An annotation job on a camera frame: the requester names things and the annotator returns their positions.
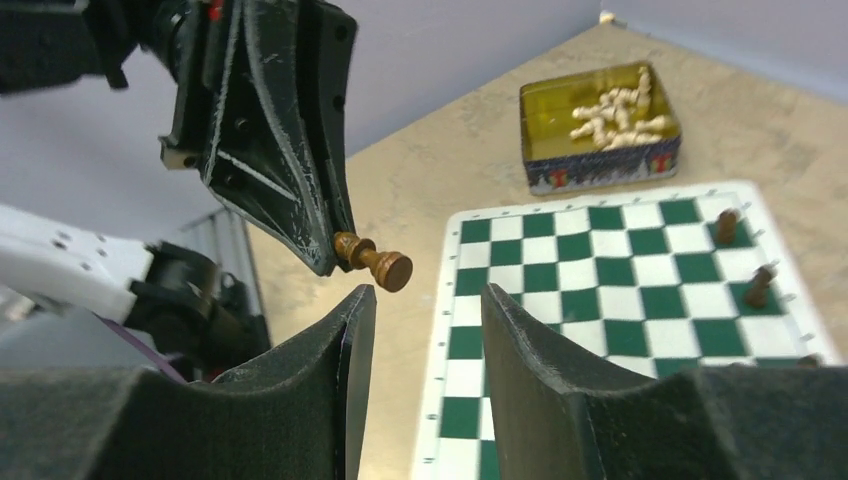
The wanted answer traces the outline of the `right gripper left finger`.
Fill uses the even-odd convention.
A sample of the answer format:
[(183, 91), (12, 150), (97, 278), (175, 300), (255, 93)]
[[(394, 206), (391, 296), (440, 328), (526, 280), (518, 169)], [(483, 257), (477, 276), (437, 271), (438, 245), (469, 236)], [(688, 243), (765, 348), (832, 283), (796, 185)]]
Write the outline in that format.
[(322, 320), (211, 383), (147, 368), (1, 375), (5, 479), (354, 479), (377, 299)]

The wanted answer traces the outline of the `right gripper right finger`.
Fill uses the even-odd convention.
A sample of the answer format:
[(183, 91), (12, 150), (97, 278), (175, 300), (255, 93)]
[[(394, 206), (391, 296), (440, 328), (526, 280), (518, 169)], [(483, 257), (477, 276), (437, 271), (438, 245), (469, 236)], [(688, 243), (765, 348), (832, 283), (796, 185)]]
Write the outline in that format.
[(843, 367), (698, 367), (655, 380), (481, 294), (505, 479), (843, 479)]

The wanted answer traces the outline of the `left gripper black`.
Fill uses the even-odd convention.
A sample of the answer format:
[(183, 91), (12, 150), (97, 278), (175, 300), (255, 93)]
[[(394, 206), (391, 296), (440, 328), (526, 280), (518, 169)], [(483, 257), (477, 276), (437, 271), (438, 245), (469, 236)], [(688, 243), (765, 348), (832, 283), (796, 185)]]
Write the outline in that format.
[(345, 102), (356, 21), (327, 1), (81, 1), (87, 75), (125, 89), (123, 63), (153, 55), (177, 84), (169, 169), (202, 171), (225, 206), (315, 274), (352, 267), (334, 236), (355, 224)]

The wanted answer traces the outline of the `brown chess piece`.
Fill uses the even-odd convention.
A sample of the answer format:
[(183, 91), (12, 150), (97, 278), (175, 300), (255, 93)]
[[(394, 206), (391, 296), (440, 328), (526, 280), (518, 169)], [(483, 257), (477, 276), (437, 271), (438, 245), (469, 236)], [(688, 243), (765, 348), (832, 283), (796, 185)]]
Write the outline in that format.
[(736, 241), (738, 221), (739, 214), (735, 209), (726, 209), (718, 215), (714, 235), (717, 244), (732, 245)]
[(337, 232), (334, 247), (341, 260), (355, 270), (368, 269), (376, 284), (388, 292), (402, 290), (412, 276), (413, 262), (408, 256), (397, 251), (379, 252), (371, 239)]
[(744, 294), (745, 303), (752, 308), (765, 308), (773, 278), (774, 271), (769, 265), (758, 267)]

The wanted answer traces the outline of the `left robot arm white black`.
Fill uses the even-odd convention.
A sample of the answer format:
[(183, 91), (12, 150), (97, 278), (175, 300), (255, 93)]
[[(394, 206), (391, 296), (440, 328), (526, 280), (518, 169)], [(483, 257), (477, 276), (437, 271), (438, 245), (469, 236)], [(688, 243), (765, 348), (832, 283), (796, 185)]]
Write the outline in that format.
[[(129, 55), (154, 55), (177, 85), (163, 164), (197, 171), (224, 207), (328, 276), (352, 267), (334, 239), (355, 229), (344, 124), (357, 31), (326, 1), (5, 1), (1, 92), (85, 76), (123, 90)], [(160, 351), (212, 371), (268, 348), (265, 328), (216, 299), (218, 273), (208, 257), (167, 242), (1, 209), (4, 285), (146, 332)]]

